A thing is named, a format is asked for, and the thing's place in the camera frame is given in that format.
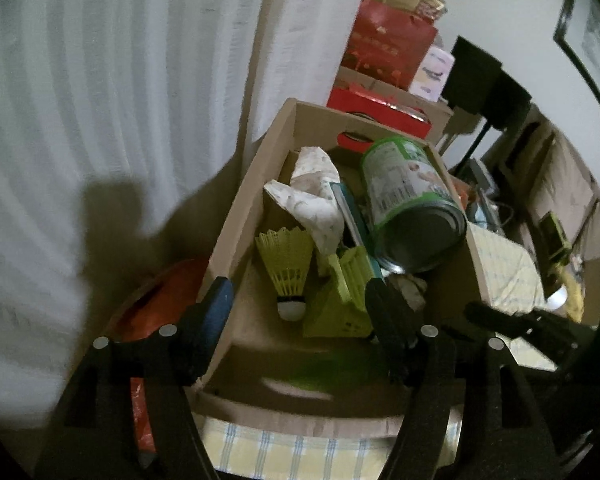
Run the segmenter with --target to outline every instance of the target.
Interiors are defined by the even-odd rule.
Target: can label
[[[391,137],[376,142],[362,159],[362,173],[376,228],[405,206],[440,201],[456,206],[427,153],[408,139]]]

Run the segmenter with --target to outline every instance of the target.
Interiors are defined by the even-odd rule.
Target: yellow shuttlecock
[[[304,316],[304,282],[309,271],[314,241],[298,227],[268,231],[256,237],[256,246],[278,293],[278,313],[285,321]]]

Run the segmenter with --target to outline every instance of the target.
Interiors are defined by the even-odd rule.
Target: tin can
[[[378,140],[362,158],[376,259],[397,274],[437,266],[466,233],[466,217],[424,149]]]

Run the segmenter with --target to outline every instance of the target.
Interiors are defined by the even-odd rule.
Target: silver screw
[[[160,330],[158,330],[158,333],[162,337],[170,337],[170,336],[174,335],[177,331],[178,331],[178,327],[175,325],[162,325],[160,327]]]
[[[489,339],[489,346],[494,350],[502,350],[504,348],[504,341],[499,337],[492,337]]]
[[[105,346],[109,344],[109,338],[101,335],[93,340],[93,347],[96,350],[102,350]]]
[[[420,327],[420,333],[424,337],[436,337],[438,335],[438,329],[433,325],[423,325]]]

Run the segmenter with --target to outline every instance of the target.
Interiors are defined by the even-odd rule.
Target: curtain fold
[[[0,0],[0,434],[17,458],[126,296],[210,253],[284,100],[324,104],[358,2]]]

